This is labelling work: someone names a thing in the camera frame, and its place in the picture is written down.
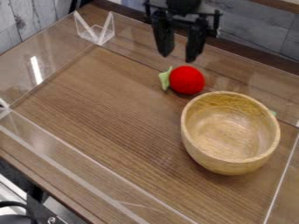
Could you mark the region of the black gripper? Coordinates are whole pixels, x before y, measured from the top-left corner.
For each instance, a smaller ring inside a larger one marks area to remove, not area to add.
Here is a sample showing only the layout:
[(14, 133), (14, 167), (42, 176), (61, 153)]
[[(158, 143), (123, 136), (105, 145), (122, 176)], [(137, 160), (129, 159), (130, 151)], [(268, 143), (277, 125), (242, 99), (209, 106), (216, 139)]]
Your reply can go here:
[(185, 45), (185, 62), (192, 63), (201, 54), (206, 33), (218, 35), (218, 10), (201, 10), (202, 0), (144, 0), (145, 17), (152, 20), (153, 39), (157, 52), (166, 57), (173, 51), (173, 28), (170, 22), (178, 26), (190, 25)]

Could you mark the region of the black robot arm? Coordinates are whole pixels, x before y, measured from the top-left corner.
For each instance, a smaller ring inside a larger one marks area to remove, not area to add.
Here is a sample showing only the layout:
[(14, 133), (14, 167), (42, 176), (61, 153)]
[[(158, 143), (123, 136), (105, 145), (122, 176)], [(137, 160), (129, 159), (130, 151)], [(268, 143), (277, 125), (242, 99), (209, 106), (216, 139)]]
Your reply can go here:
[(174, 30), (186, 31), (185, 62), (202, 52), (206, 37), (218, 36), (218, 10), (201, 12), (201, 0), (164, 0), (164, 5), (144, 0), (144, 15), (150, 23), (157, 52), (166, 57), (174, 48)]

